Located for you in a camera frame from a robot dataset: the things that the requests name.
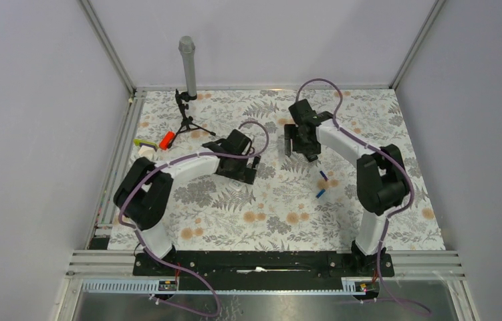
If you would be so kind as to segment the white AC remote control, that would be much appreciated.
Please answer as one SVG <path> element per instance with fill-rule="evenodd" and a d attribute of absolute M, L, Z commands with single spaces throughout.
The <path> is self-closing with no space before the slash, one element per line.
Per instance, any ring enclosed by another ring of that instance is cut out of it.
<path fill-rule="evenodd" d="M 246 184 L 240 181 L 232 180 L 229 182 L 229 187 L 234 191 L 242 191 Z"/>

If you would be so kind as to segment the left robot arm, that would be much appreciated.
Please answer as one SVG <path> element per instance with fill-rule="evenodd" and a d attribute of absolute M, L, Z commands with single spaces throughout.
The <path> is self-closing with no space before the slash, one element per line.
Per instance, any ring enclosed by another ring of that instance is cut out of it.
<path fill-rule="evenodd" d="M 149 266 L 160 275 L 174 268 L 173 244 L 162 223 L 174 190 L 182 183 L 207 175 L 219 175 L 253 184 L 261 157 L 251 139 L 237 129 L 227 138 L 202 145 L 198 151 L 170 161 L 153 162 L 138 158 L 126 173 L 113 196 L 121 217 L 133 222 L 146 251 Z"/>

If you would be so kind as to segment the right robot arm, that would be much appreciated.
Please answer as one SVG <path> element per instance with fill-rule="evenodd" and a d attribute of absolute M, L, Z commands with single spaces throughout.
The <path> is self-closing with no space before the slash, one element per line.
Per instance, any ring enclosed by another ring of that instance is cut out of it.
<path fill-rule="evenodd" d="M 322 147 L 330 148 L 356 169 L 357 198 L 364 208 L 360 230 L 354 240 L 350 265 L 361 276 L 377 266 L 388 218 L 402 210 L 413 186 L 404 169 L 402 154 L 394 144 L 376 148 L 346 132 L 331 112 L 317 113 L 307 100 L 289 107 L 293 124 L 284 126 L 285 154 L 302 154 L 315 162 Z"/>

